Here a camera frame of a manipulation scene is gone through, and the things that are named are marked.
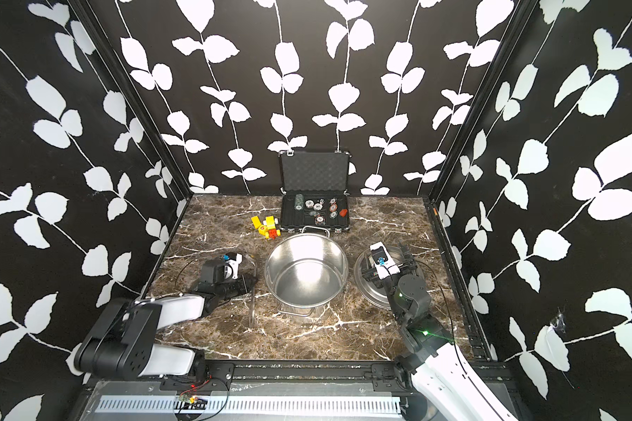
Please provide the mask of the steel pot lid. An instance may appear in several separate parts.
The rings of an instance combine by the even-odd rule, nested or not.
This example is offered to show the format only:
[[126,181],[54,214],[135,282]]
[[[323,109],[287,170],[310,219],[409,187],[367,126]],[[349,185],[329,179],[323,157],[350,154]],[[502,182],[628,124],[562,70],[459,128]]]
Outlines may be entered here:
[[[395,261],[399,266],[400,264],[405,263],[405,254],[403,253],[402,247],[399,246],[389,246],[386,247],[388,254],[391,256],[393,261]],[[421,267],[416,266],[411,274],[417,275],[423,278],[426,281],[426,277],[423,273]],[[374,306],[383,309],[383,310],[391,310],[391,306],[388,302],[388,298],[386,296],[386,291],[382,284],[375,284],[372,281],[369,281],[367,277],[364,275],[374,275],[374,278],[377,278],[377,270],[375,265],[373,264],[371,251],[370,249],[366,249],[361,254],[359,254],[356,259],[356,263],[354,266],[354,279],[356,287],[360,290],[363,296]]]

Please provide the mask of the long metal spoon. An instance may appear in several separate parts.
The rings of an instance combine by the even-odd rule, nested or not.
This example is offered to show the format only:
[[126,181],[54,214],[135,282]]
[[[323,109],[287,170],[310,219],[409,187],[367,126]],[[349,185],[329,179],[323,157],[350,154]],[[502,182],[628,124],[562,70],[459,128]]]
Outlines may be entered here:
[[256,284],[258,283],[257,274],[252,276],[252,288],[250,290],[249,303],[249,328],[254,328],[256,324]]

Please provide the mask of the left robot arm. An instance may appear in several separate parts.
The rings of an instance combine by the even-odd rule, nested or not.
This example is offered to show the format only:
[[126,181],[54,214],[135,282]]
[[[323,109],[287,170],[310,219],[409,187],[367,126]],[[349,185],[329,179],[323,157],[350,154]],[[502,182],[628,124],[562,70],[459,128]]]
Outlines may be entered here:
[[150,376],[185,376],[197,353],[189,348],[160,345],[158,330],[185,321],[203,319],[220,305],[251,293],[258,279],[252,275],[202,291],[155,300],[110,301],[74,354],[78,371],[98,378],[132,381]]

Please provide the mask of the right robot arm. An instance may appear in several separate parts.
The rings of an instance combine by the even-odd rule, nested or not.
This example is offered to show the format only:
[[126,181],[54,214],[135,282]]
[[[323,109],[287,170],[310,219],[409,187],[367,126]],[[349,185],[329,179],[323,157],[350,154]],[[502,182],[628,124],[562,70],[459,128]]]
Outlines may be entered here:
[[393,257],[377,242],[362,253],[366,284],[382,289],[407,352],[397,359],[396,378],[408,390],[406,420],[516,420],[468,363],[454,331],[434,316],[427,280],[409,249]]

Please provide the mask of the flat yellow toy brick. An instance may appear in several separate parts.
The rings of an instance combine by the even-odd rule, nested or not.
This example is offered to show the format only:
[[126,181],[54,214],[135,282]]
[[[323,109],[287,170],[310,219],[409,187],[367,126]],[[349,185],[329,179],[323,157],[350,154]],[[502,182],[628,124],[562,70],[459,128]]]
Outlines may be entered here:
[[258,229],[260,226],[263,225],[263,223],[260,221],[258,216],[252,217],[251,221],[253,223],[254,228],[256,228],[256,229]]

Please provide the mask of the large steel pot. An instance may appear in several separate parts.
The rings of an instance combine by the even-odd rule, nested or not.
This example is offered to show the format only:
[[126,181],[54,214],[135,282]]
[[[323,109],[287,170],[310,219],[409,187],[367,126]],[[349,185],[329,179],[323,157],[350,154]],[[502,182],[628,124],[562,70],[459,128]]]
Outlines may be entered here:
[[281,314],[311,317],[328,305],[347,286],[349,261],[331,232],[319,226],[305,226],[281,240],[264,266],[264,280],[278,301]]

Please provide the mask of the blue green chip stack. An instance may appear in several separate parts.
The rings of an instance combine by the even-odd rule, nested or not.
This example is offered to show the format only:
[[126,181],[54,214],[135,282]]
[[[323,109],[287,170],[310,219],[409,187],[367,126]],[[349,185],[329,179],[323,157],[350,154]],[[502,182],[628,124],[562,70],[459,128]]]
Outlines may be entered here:
[[296,194],[294,199],[294,210],[301,211],[304,209],[304,196],[302,194]]

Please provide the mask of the black poker chip case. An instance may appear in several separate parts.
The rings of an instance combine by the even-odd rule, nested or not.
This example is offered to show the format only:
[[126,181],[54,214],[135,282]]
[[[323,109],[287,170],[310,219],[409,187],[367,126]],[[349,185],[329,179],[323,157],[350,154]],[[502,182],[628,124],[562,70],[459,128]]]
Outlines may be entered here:
[[[348,181],[350,154],[291,149],[279,154],[282,230],[296,232],[317,226],[330,232],[349,231]],[[296,194],[304,196],[304,209],[294,210]],[[348,209],[346,217],[340,211]]]

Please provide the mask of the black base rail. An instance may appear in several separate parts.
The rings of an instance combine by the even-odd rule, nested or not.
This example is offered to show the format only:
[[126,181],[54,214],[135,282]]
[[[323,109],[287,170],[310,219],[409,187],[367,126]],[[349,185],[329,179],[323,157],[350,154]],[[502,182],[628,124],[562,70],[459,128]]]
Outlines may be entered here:
[[140,375],[131,380],[118,375],[91,377],[93,387],[113,386],[121,393],[142,395],[191,390],[225,392],[244,383],[286,383],[301,387],[361,384],[370,386],[374,392],[398,396],[403,407],[423,400],[411,384],[409,373],[393,361],[207,360],[198,354],[185,375]]

